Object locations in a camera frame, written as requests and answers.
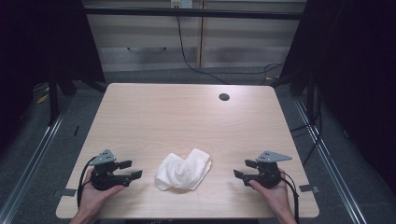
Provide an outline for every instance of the hand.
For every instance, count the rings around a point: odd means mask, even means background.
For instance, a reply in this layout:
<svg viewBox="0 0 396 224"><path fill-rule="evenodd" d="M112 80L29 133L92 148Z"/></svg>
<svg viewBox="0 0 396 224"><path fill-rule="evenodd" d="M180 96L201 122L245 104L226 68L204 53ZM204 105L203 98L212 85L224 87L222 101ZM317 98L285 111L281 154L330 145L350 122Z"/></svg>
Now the hand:
<svg viewBox="0 0 396 224"><path fill-rule="evenodd" d="M282 178L285 178L285 175L283 174L284 171L281 169L279 169L279 171L281 172ZM280 223L296 223L290 210L288 188L284 181L280 181L279 184L272 189L266 189L255 180L250 180L249 184L257 190L262 197L264 197L268 206L274 212Z"/></svg>
<svg viewBox="0 0 396 224"><path fill-rule="evenodd" d="M70 221L70 224L88 223L98 214L99 210L111 196L124 189L123 185L117 185L104 191L97 190L90 182L91 174L92 169L90 169L85 176L85 185L82 191L79 209L76 215Z"/></svg>

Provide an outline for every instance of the white cloth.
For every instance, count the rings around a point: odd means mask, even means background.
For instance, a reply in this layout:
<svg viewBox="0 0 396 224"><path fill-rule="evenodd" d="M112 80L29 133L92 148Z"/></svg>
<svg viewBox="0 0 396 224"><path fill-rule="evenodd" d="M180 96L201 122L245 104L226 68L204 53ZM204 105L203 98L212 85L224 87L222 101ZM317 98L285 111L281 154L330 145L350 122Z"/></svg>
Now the white cloth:
<svg viewBox="0 0 396 224"><path fill-rule="evenodd" d="M170 153L158 168L155 185L159 190L170 188L195 190L212 164L209 154L194 148L186 160Z"/></svg>

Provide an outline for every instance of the black round grommet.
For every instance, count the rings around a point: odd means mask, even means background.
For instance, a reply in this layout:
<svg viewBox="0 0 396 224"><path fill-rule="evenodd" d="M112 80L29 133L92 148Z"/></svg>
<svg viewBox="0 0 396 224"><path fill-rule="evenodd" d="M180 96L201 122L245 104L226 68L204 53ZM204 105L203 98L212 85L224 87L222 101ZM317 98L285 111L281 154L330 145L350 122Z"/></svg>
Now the black round grommet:
<svg viewBox="0 0 396 224"><path fill-rule="evenodd" d="M228 100L230 100L230 95L227 94L227 93L222 93L222 94L219 95L219 98L222 101L228 101Z"/></svg>

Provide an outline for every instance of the wooden table top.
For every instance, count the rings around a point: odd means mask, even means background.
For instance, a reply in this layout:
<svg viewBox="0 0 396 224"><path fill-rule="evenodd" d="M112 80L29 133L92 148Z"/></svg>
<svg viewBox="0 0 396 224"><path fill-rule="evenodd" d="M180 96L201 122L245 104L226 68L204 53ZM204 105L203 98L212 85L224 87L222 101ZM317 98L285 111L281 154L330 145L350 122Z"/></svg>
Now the wooden table top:
<svg viewBox="0 0 396 224"><path fill-rule="evenodd" d="M228 101L219 95L227 93ZM292 156L278 166L298 186L307 185L304 168L274 89L259 86L191 84L111 84L98 109L67 189L76 189L87 161L109 148L117 161L143 170L140 179L111 198L100 218L262 218L273 217L262 196L233 175L258 171L245 166L264 150ZM186 159L193 148L211 156L212 166L194 191L159 191L157 170L173 152ZM311 191L300 192L300 217L316 217ZM290 205L293 199L289 190ZM56 215L71 218L76 197L63 196Z"/></svg>

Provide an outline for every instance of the person's left hand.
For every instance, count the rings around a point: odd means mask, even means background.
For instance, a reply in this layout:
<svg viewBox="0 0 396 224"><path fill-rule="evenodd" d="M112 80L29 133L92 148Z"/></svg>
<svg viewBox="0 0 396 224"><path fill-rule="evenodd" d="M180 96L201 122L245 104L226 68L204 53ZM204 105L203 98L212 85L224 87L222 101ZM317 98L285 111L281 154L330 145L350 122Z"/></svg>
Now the person's left hand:
<svg viewBox="0 0 396 224"><path fill-rule="evenodd" d="M124 189L123 185L117 185L103 191L95 189L90 181L92 171L93 169L90 169L85 176L85 185L83 187L79 209L70 223L88 223L98 214L99 210L111 196Z"/></svg>

